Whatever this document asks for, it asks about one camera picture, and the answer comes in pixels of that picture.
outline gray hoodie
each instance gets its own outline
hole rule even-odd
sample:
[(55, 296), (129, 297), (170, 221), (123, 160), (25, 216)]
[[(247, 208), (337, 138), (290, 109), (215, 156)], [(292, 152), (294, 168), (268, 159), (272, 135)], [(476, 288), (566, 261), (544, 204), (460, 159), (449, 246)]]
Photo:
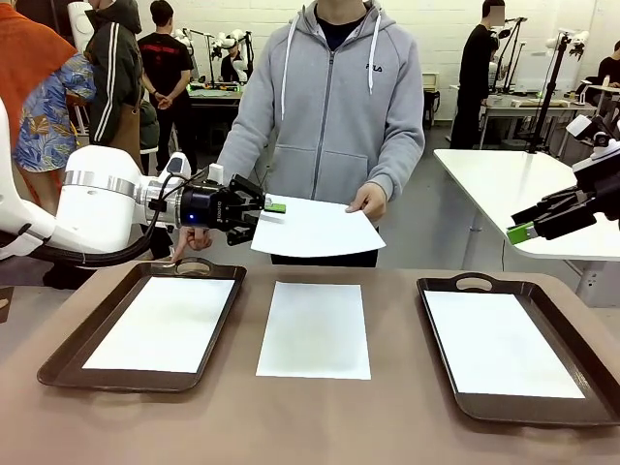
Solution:
[(398, 197), (424, 149), (418, 47), (376, 1), (334, 52), (315, 4), (273, 33), (218, 163), (249, 176), (275, 130), (267, 191), (350, 203), (366, 182)]

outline fila logo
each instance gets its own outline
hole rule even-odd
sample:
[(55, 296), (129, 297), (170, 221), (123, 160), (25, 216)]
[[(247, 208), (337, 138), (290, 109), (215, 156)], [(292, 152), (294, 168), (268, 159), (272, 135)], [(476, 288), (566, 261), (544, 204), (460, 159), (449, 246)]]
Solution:
[[(366, 65), (366, 69), (370, 68), (370, 63)], [(375, 73), (382, 73), (384, 69), (381, 66), (372, 65), (372, 71)]]

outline white stripe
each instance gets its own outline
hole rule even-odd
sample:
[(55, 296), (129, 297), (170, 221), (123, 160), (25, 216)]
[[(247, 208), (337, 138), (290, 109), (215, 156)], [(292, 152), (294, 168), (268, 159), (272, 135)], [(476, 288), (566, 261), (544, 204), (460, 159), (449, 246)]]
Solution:
[(114, 39), (116, 34), (114, 33), (117, 24), (113, 23), (109, 30), (109, 48), (108, 48), (108, 85), (106, 86), (106, 93), (108, 95), (108, 102), (104, 107), (104, 111), (102, 112), (101, 119), (99, 121), (99, 127), (97, 128), (97, 132), (95, 133), (95, 141), (101, 141), (101, 137), (103, 136), (103, 132), (106, 128), (106, 124), (108, 121), (108, 115), (111, 111), (112, 106), (112, 75), (114, 74), (114, 66), (115, 66), (115, 56), (114, 55)]
[(373, 73), (375, 72), (375, 51), (377, 50), (377, 39), (379, 38), (380, 26), (381, 13), (379, 13), (377, 16), (377, 22), (375, 22), (375, 33), (372, 36), (372, 43), (370, 44), (370, 57), (368, 58), (368, 88), (370, 89), (370, 95), (372, 95), (372, 88), (375, 85)]
[(114, 84), (116, 81), (116, 49), (118, 46), (118, 29), (119, 25), (117, 23), (113, 23), (109, 33), (109, 49), (108, 49), (108, 102), (106, 103), (106, 107), (104, 108), (104, 112), (101, 116), (101, 121), (99, 121), (99, 127), (97, 128), (97, 132), (95, 133), (95, 141), (100, 142), (101, 138), (104, 136), (104, 131), (106, 130), (106, 126), (108, 125), (109, 116), (112, 111), (112, 101), (114, 95)]
[(293, 19), (293, 24), (291, 24), (291, 29), (289, 29), (289, 39), (287, 41), (287, 56), (284, 60), (284, 78), (282, 79), (282, 95), (281, 95), (281, 104), (282, 104), (282, 121), (284, 121), (284, 112), (285, 101), (287, 96), (287, 74), (289, 73), (289, 58), (291, 56), (291, 44), (293, 43), (293, 34), (297, 28), (297, 22), (299, 21), (299, 15), (295, 16)]

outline green object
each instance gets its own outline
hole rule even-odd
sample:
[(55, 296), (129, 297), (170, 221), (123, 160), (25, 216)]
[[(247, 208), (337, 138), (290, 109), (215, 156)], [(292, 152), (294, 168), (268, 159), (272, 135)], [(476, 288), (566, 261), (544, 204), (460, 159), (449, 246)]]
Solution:
[(283, 203), (272, 203), (271, 205), (266, 205), (264, 207), (264, 211), (268, 211), (269, 213), (286, 213), (287, 206)]
[(532, 238), (530, 234), (530, 229), (534, 228), (534, 223), (527, 223), (525, 225), (518, 226), (516, 228), (512, 228), (508, 230), (508, 239), (512, 245), (520, 244), (521, 242), (526, 242)]

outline floral shirt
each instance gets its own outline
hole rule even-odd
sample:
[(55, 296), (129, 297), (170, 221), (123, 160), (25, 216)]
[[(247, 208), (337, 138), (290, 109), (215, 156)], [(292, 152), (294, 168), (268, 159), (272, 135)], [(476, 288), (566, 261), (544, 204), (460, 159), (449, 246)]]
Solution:
[(67, 110), (67, 90), (87, 102), (95, 96), (92, 67), (81, 53), (70, 58), (26, 99), (13, 152), (16, 164), (22, 169), (42, 172), (67, 166), (69, 155), (76, 150)]

